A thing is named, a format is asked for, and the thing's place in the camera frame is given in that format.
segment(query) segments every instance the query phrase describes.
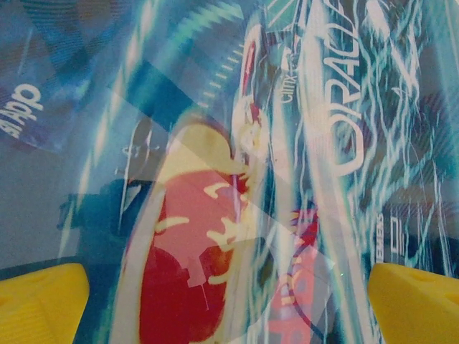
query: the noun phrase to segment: yellow plastic object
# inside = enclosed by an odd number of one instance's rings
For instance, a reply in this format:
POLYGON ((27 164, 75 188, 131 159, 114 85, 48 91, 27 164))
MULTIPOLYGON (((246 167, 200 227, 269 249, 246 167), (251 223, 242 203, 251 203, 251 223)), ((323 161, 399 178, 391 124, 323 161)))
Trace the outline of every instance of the yellow plastic object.
POLYGON ((0 281, 0 344, 71 344, 88 297, 80 264, 0 281))
POLYGON ((387 344, 459 343, 459 279, 381 263, 368 294, 387 344))

